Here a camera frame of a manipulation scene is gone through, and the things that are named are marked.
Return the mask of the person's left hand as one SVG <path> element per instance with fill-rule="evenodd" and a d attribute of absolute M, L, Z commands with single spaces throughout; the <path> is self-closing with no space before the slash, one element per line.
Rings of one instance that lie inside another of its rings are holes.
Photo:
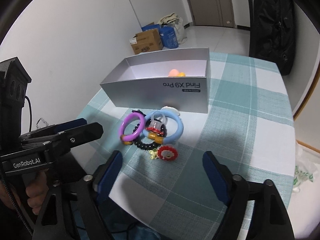
<path fill-rule="evenodd" d="M 27 203 L 32 208 L 33 214 L 35 215 L 39 214 L 43 201 L 48 192 L 47 171 L 48 169 L 38 172 L 35 179 L 29 183 L 29 185 L 26 187 L 26 190 L 25 190 L 28 196 Z M 8 208 L 12 210 L 14 209 L 12 201 L 10 200 L 9 195 L 2 181 L 1 181 L 1 201 Z"/>

